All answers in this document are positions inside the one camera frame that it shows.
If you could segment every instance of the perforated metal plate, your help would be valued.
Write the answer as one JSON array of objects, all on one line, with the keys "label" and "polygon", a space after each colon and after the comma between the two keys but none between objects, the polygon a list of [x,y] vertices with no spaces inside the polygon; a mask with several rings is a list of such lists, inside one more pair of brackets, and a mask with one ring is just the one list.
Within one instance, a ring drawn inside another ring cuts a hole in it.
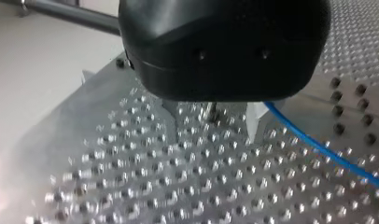
[{"label": "perforated metal plate", "polygon": [[[314,80],[282,111],[379,176],[379,1],[332,9]],[[249,144],[246,104],[209,123],[204,105],[166,104],[134,77],[108,65],[0,154],[0,223],[379,223],[379,189],[277,121]]]}]

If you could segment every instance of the screw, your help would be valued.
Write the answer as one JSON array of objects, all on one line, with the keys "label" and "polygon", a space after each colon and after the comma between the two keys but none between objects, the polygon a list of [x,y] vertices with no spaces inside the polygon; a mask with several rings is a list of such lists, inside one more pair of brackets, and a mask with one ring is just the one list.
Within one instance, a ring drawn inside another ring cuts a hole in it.
[{"label": "screw", "polygon": [[363,84],[360,84],[356,88],[355,93],[356,93],[357,96],[362,96],[362,95],[364,95],[364,93],[365,93],[366,90],[367,90],[367,87],[365,85],[363,85]]},{"label": "screw", "polygon": [[119,59],[116,60],[116,66],[118,68],[124,68],[125,67],[125,62],[121,58],[119,58]]},{"label": "screw", "polygon": [[370,105],[370,102],[367,99],[361,99],[358,101],[358,108],[365,110]]},{"label": "screw", "polygon": [[376,142],[376,136],[373,133],[367,133],[364,136],[364,141],[367,145],[371,146]]},{"label": "screw", "polygon": [[336,123],[333,130],[337,135],[342,135],[344,133],[344,125],[342,123]]},{"label": "screw", "polygon": [[332,114],[335,116],[335,117],[340,117],[344,112],[344,108],[341,107],[340,105],[336,105],[333,109],[332,109]]},{"label": "screw", "polygon": [[361,119],[361,122],[364,124],[364,126],[370,126],[373,122],[373,116],[366,114],[364,117]]},{"label": "screw", "polygon": [[342,98],[342,93],[340,91],[335,91],[332,93],[331,100],[333,102],[338,102]]},{"label": "screw", "polygon": [[331,80],[331,83],[330,83],[330,86],[333,88],[333,89],[337,89],[338,86],[341,84],[341,80],[337,77],[334,77],[332,80]]},{"label": "screw", "polygon": [[90,207],[89,203],[82,203],[79,205],[78,209],[80,213],[88,213],[89,207]]}]

